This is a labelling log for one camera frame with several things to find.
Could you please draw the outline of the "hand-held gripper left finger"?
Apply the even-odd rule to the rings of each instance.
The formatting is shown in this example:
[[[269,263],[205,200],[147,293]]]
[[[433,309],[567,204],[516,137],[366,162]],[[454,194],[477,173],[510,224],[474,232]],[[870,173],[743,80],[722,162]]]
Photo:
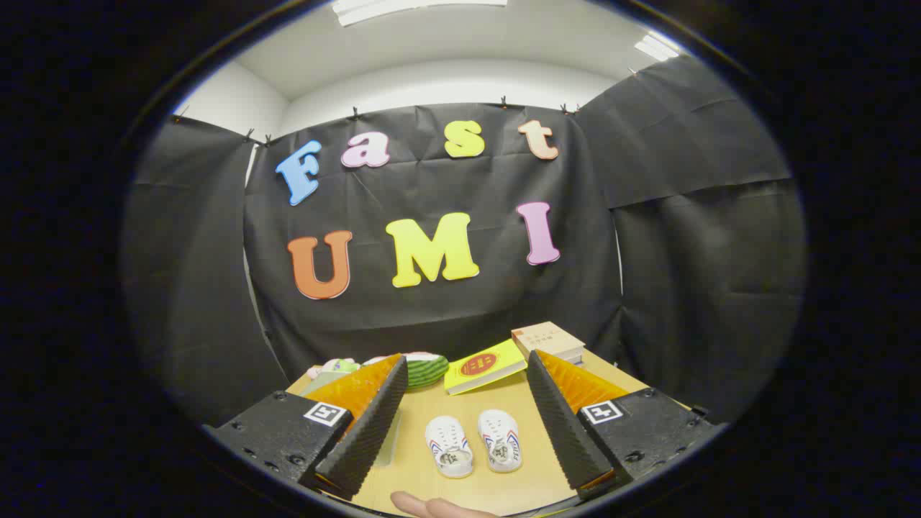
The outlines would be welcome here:
[[[361,489],[408,387],[394,354],[297,396],[274,391],[204,431],[267,475],[352,499]]]

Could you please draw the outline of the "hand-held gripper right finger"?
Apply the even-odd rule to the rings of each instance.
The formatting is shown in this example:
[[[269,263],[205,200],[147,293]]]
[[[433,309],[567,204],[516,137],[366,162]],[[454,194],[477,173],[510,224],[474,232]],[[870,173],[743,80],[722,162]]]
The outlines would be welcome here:
[[[625,390],[542,350],[527,358],[527,383],[582,501],[644,481],[722,430],[658,389]]]

